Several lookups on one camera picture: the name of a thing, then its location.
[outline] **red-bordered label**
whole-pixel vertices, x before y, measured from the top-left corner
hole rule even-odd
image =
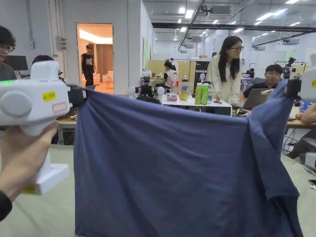
[[[61,102],[58,104],[53,104],[53,113],[60,113],[62,111],[67,111],[67,103],[66,102]]]

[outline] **wall switch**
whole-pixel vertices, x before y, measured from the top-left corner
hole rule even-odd
[[[35,48],[34,41],[30,40],[29,46],[30,46],[31,49],[34,49]]]

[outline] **yellow sticker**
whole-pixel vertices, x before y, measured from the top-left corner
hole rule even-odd
[[[23,193],[36,194],[36,188],[35,188],[34,185],[30,185],[29,187],[27,187],[26,189],[24,189]]]
[[[44,102],[49,102],[56,99],[55,91],[49,91],[43,94]]]

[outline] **black banner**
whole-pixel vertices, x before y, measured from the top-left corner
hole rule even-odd
[[[210,62],[197,61],[195,66],[195,77],[194,77],[194,90],[197,86],[197,83],[207,81],[207,67]]]

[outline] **doorway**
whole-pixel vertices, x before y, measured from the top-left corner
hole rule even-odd
[[[80,85],[86,86],[85,75],[89,77],[87,85],[92,84],[92,78],[89,76],[91,71],[87,68],[94,67],[93,84],[96,85],[95,90],[113,94],[113,25],[77,23],[77,41]]]

